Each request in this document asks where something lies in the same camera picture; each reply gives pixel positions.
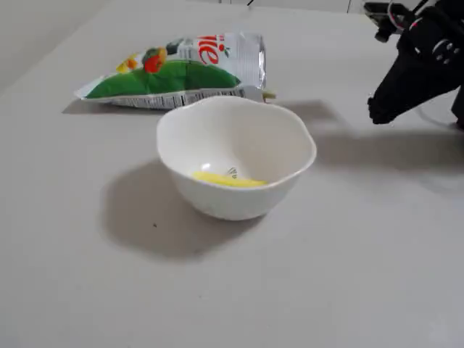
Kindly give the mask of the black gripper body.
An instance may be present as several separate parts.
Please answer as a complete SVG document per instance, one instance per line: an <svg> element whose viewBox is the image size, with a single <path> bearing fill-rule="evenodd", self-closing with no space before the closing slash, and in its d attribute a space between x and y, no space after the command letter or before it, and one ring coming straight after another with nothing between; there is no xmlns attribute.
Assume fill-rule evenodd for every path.
<svg viewBox="0 0 464 348"><path fill-rule="evenodd" d="M463 87L463 13L420 12L405 21L397 43L396 85L439 84L446 93Z"/></svg>

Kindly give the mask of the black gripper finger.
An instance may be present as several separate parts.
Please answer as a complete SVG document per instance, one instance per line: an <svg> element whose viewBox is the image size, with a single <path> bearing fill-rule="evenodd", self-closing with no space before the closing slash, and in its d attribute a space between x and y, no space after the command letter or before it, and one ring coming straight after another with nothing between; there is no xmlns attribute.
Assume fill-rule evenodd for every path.
<svg viewBox="0 0 464 348"><path fill-rule="evenodd" d="M446 88L439 84L425 82L401 83L396 85L396 113L397 116L409 111L430 99L446 93ZM373 122L375 125L383 125L391 122Z"/></svg>
<svg viewBox="0 0 464 348"><path fill-rule="evenodd" d="M394 63L374 94L368 99L369 117L373 122L392 122L396 116L397 64Z"/></svg>

